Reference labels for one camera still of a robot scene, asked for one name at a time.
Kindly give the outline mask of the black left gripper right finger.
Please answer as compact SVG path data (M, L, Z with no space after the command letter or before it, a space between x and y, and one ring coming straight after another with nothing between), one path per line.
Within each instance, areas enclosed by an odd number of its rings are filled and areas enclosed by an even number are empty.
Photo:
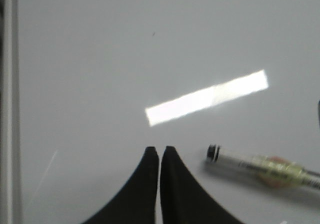
M160 203L164 224L240 224L196 181L178 155L167 146L161 162Z

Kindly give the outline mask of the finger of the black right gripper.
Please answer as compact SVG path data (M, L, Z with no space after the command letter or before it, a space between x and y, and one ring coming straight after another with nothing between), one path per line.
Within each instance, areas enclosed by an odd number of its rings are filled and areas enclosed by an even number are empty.
M318 124L320 127L320 101L318 101L317 108L318 108L317 109Z

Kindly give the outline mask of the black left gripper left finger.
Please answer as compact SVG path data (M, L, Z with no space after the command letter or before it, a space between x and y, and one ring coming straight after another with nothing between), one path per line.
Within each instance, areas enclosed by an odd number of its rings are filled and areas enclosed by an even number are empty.
M124 186L85 224L154 224L158 191L159 157L155 147L144 154Z

